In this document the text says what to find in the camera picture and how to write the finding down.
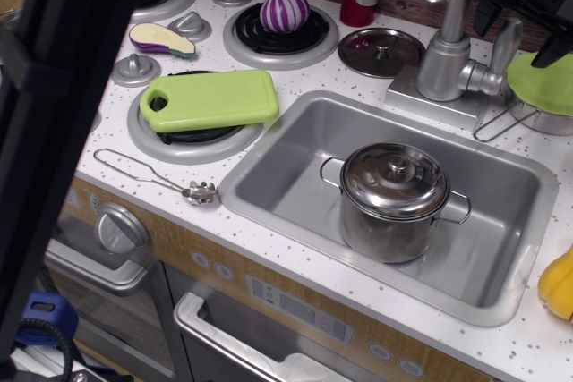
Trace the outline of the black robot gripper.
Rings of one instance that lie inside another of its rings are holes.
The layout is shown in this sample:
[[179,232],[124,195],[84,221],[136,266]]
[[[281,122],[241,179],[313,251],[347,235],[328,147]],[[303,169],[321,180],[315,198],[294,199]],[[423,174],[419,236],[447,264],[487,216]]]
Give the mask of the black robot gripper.
[[504,10],[550,32],[531,61],[533,67],[548,67],[572,51],[572,0],[477,0],[477,35],[485,36]]

